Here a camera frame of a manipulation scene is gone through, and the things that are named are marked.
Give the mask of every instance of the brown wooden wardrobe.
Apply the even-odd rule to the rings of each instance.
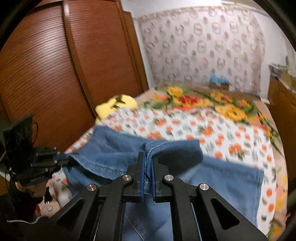
[[[147,89],[132,18],[119,0],[43,1],[0,52],[1,117],[35,114],[36,145],[65,151],[94,125],[98,104]]]

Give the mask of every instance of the wooden cabinet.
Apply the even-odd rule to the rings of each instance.
[[[288,179],[296,178],[296,96],[278,80],[270,78],[270,113],[283,142]]]
[[[145,91],[123,16],[119,0],[36,7],[0,52],[1,115],[35,114],[36,144],[65,151],[94,125],[96,105]]]

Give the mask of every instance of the yellow plush toy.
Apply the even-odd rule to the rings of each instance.
[[[96,124],[100,119],[103,119],[110,115],[117,108],[128,107],[130,109],[137,109],[138,104],[133,97],[128,95],[116,95],[106,103],[100,104],[96,107],[96,112],[99,116],[99,119],[96,119]]]

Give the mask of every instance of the patterned curtain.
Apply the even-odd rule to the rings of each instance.
[[[231,91],[259,94],[265,41],[250,10],[189,7],[137,20],[156,84],[209,85],[215,73]]]

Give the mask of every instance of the blue denim fabric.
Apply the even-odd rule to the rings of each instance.
[[[151,191],[151,159],[159,156],[170,174],[184,182],[209,184],[250,222],[257,225],[261,184],[264,173],[244,165],[203,156],[198,140],[148,140],[121,134],[106,126],[97,126],[90,141],[71,156],[79,163],[64,168],[76,195],[90,183],[105,185],[125,174],[137,161],[139,151],[146,152],[145,197],[143,203],[127,203],[123,240],[173,240],[169,203],[156,204]]]

